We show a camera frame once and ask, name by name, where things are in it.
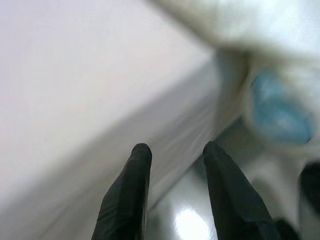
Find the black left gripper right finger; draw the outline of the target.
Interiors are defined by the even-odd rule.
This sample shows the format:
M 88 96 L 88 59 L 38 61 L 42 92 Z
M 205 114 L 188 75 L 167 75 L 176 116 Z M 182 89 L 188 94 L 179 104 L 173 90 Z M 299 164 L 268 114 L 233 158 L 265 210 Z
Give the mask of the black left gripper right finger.
M 217 239 L 278 240 L 262 198 L 226 151 L 210 141 L 202 156 Z

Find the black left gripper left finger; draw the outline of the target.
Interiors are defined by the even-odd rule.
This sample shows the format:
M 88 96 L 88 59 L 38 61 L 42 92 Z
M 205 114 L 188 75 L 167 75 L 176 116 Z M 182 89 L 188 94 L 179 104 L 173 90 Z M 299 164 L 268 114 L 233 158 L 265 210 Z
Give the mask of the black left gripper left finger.
M 149 146 L 135 145 L 102 200 L 91 240 L 144 240 L 151 165 Z

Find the bed mattress with beige sheet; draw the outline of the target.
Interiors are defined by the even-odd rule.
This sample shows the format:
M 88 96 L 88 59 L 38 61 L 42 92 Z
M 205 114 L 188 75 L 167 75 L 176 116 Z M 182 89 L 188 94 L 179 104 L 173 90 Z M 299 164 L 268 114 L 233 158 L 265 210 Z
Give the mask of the bed mattress with beige sheet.
M 0 0 L 0 240 L 87 240 L 137 143 L 154 183 L 214 128 L 216 54 L 146 0 Z

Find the cream cartoon print blanket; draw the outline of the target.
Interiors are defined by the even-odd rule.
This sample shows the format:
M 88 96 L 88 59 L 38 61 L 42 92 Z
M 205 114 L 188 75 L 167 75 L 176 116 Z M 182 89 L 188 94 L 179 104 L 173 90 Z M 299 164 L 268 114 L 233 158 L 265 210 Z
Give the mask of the cream cartoon print blanket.
M 320 240 L 320 0 L 152 0 L 200 39 L 243 54 L 243 118 L 272 149 L 305 160 L 302 240 Z

